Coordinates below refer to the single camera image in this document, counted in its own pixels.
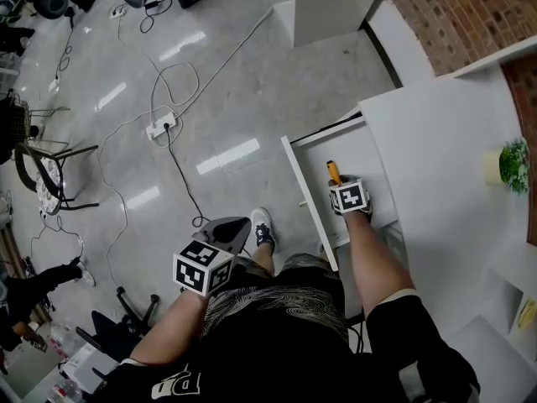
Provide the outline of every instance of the potted plant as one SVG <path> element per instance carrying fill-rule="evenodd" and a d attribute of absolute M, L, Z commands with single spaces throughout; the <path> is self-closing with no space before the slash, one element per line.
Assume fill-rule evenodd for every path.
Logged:
<path fill-rule="evenodd" d="M 485 182 L 489 186 L 507 184 L 517 194 L 528 191 L 529 150 L 523 139 L 489 151 L 484 159 Z"/>

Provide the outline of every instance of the black and white marker cube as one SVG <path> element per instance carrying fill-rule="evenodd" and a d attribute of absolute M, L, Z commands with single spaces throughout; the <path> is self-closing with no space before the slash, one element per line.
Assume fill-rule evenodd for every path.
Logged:
<path fill-rule="evenodd" d="M 192 239 L 180 254 L 174 254 L 174 282 L 208 296 L 229 281 L 234 255 Z"/>
<path fill-rule="evenodd" d="M 357 211 L 368 205 L 362 180 L 331 186 L 330 198 L 334 210 L 339 213 Z"/>

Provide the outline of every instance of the black chair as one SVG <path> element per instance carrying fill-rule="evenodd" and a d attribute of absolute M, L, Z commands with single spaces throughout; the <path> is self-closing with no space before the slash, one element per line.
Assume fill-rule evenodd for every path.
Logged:
<path fill-rule="evenodd" d="M 121 363 L 130 356 L 134 347 L 142 340 L 140 335 L 145 335 L 149 332 L 151 329 L 149 318 L 155 305 L 160 300 L 160 297 L 156 294 L 151 295 L 151 304 L 145 312 L 143 319 L 140 319 L 123 299 L 123 294 L 125 294 L 125 290 L 120 286 L 117 288 L 117 298 L 127 312 L 127 315 L 123 317 L 121 322 L 116 323 L 100 312 L 93 311 L 91 313 L 91 319 L 95 326 L 95 336 L 91 336 L 80 327 L 76 328 L 76 333 L 81 338 L 118 363 Z"/>
<path fill-rule="evenodd" d="M 55 215 L 60 210 L 76 211 L 86 207 L 97 207 L 99 203 L 90 203 L 75 207 L 69 206 L 69 202 L 73 202 L 75 199 L 65 198 L 65 184 L 62 172 L 62 167 L 67 158 L 97 148 L 98 146 L 95 145 L 78 151 L 65 149 L 57 154 L 46 154 L 27 144 L 17 144 L 15 146 L 15 165 L 17 166 L 18 177 L 20 177 L 26 188 L 37 193 L 41 209 L 49 215 Z M 38 174 L 36 181 L 30 177 L 26 170 L 24 164 L 25 155 L 29 156 L 37 167 Z"/>

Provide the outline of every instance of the drawer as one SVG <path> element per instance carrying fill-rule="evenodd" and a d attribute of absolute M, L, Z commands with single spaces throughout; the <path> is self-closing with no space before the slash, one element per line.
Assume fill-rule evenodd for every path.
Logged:
<path fill-rule="evenodd" d="M 341 174 L 363 178 L 373 202 L 374 227 L 397 221 L 388 179 L 364 117 L 341 121 L 294 142 L 284 136 L 282 143 L 334 270 L 338 268 L 332 249 L 348 243 L 349 236 L 344 219 L 331 209 L 328 160 Z"/>

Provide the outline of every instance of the gray marble floor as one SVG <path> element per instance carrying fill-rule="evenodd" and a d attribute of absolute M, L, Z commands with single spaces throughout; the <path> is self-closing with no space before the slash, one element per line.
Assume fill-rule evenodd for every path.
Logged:
<path fill-rule="evenodd" d="M 70 65 L 61 73 L 57 92 L 49 92 L 49 84 L 69 25 L 66 19 L 34 21 L 38 31 L 16 87 L 30 108 L 71 109 L 47 121 L 45 138 L 68 141 L 75 148 L 101 145 L 118 124 L 148 111 L 156 73 L 141 52 L 160 69 L 189 61 L 205 85 L 270 6 L 270 0 L 205 0 L 185 11 L 174 0 L 147 34 L 138 29 L 143 10 L 130 8 L 121 20 L 125 48 L 117 40 L 118 19 L 108 17 L 108 9 L 119 2 L 97 0 L 88 14 L 77 14 Z M 165 74 L 177 102 L 194 87 L 189 70 L 180 66 Z M 358 100 L 393 88 L 362 31 L 291 49 L 278 19 L 271 17 L 184 114 L 185 125 L 173 150 L 208 217 L 249 216 L 257 206 L 270 211 L 280 246 L 278 268 L 289 254 L 313 253 L 318 243 L 307 208 L 298 206 L 302 195 L 281 136 L 296 139 L 313 132 L 340 118 Z M 154 103 L 171 106 L 162 84 Z M 110 252 L 114 277 L 140 308 L 147 306 L 150 294 L 159 294 L 162 313 L 179 294 L 170 276 L 172 254 L 194 232 L 190 221 L 196 210 L 169 152 L 148 141 L 144 132 L 148 124 L 149 117 L 144 116 L 114 134 L 102 153 L 102 167 L 127 202 L 137 199 L 128 207 L 127 230 Z M 206 173 L 198 171 L 198 165 L 211 157 L 246 142 L 258 148 Z M 124 215 L 117 196 L 102 184 L 96 160 L 93 152 L 67 161 L 66 193 L 79 193 L 77 203 L 101 206 L 61 216 L 65 229 L 82 236 L 97 286 L 68 283 L 51 296 L 57 319 L 88 330 L 93 309 L 121 315 L 105 253 L 123 227 Z M 21 254 L 28 255 L 30 239 L 42 228 L 36 195 L 22 186 L 13 162 L 0 167 L 0 186 L 13 193 L 13 231 Z M 55 225 L 54 218 L 50 225 Z M 253 246 L 250 238 L 250 252 Z M 33 261 L 41 271 L 66 263 L 79 252 L 76 238 L 47 231 L 34 241 Z"/>

